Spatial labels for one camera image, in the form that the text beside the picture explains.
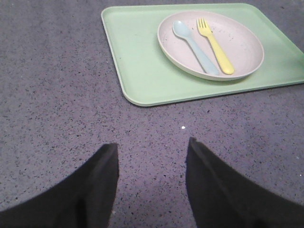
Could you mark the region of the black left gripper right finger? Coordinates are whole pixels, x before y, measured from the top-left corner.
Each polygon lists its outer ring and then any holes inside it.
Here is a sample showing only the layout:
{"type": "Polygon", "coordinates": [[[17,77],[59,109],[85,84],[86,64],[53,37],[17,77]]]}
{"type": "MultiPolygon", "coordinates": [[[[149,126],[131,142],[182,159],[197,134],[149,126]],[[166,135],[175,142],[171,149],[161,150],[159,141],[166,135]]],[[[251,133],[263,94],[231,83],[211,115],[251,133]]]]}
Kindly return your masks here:
{"type": "Polygon", "coordinates": [[[304,208],[234,170],[189,139],[186,188],[199,228],[302,228],[304,208]]]}

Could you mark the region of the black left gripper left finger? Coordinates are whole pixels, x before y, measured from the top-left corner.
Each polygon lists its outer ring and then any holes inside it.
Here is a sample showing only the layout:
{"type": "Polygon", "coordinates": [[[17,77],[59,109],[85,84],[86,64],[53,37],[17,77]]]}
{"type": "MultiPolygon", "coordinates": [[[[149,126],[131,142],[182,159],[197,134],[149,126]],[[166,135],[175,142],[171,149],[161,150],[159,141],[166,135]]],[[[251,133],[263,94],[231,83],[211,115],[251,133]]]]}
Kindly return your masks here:
{"type": "Polygon", "coordinates": [[[2,228],[106,228],[119,177],[117,144],[103,145],[42,194],[0,213],[2,228]]]}

